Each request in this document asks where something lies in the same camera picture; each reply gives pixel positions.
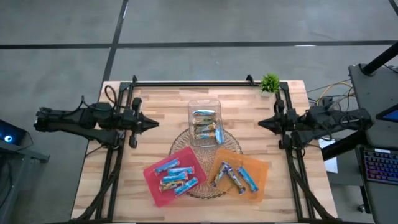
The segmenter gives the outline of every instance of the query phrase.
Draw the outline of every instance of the rgb keyboard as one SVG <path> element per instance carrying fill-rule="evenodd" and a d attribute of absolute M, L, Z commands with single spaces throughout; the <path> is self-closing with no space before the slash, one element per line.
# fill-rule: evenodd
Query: rgb keyboard
<path fill-rule="evenodd" d="M 398 155 L 363 151 L 366 178 L 371 181 L 398 184 Z"/>

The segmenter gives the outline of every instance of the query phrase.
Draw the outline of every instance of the blue light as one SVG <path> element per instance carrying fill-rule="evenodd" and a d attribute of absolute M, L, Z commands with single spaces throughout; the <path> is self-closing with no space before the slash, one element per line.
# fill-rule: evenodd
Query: blue light
<path fill-rule="evenodd" d="M 12 141 L 12 137 L 11 136 L 6 136 L 4 137 L 5 142 L 10 143 Z"/>

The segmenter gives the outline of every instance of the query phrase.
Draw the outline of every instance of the orange tray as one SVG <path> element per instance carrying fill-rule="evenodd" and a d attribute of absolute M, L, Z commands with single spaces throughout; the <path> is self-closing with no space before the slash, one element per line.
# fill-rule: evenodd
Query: orange tray
<path fill-rule="evenodd" d="M 246 191 L 242 195 L 240 195 L 238 192 L 238 187 L 233 183 L 233 181 L 228 177 L 227 174 L 224 174 L 224 176 L 218 181 L 216 188 L 231 195 L 246 198 L 254 202 L 261 202 L 264 198 L 264 187 L 267 179 L 268 163 L 262 162 L 257 159 L 252 159 L 249 156 L 244 156 L 242 154 L 231 152 L 227 149 L 218 149 L 213 167 L 211 168 L 210 175 L 208 176 L 209 184 L 218 174 L 222 162 L 227 162 L 233 167 L 236 176 L 246 188 Z M 259 190 L 257 192 L 252 193 L 250 190 L 250 186 L 236 171 L 236 169 L 240 166 L 243 166 L 244 169 L 246 169 L 253 181 L 259 187 Z"/>

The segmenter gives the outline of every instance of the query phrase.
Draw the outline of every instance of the wooden tabletop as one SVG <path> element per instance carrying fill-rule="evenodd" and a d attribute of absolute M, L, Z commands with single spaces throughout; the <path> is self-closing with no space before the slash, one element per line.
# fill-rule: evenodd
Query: wooden tabletop
<path fill-rule="evenodd" d="M 105 82 L 116 91 L 120 82 Z M 288 81 L 293 107 L 298 114 L 308 109 L 304 82 Z M 119 178 L 114 222 L 289 222 L 296 221 L 289 170 L 285 151 L 278 148 L 280 136 L 257 125 L 274 115 L 275 96 L 260 96 L 258 87 L 145 87 L 134 88 L 134 97 L 142 98 L 142 112 L 160 123 L 137 137 L 138 147 L 128 143 Z M 167 157 L 175 138 L 188 128 L 187 105 L 190 100 L 216 98 L 221 102 L 225 130 L 230 132 L 245 155 L 269 163 L 264 200 L 252 203 L 230 195 L 203 200 L 183 195 L 166 207 L 158 208 L 149 192 L 142 171 Z M 100 101 L 107 101 L 102 89 Z M 87 152 L 97 148 L 90 142 Z M 106 149 L 90 154 L 84 162 L 72 218 L 83 213 L 98 193 Z M 320 150 L 307 147 L 304 157 L 311 191 L 333 216 L 337 216 Z M 300 198 L 305 217 L 305 199 Z M 108 211 L 105 198 L 103 216 Z"/>

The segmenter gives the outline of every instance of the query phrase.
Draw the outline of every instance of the green plant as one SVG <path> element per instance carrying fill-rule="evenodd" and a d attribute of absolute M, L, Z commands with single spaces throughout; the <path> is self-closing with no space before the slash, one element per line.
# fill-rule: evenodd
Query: green plant
<path fill-rule="evenodd" d="M 261 80 L 261 91 L 276 93 L 279 89 L 279 78 L 275 73 L 268 73 L 263 76 Z"/>

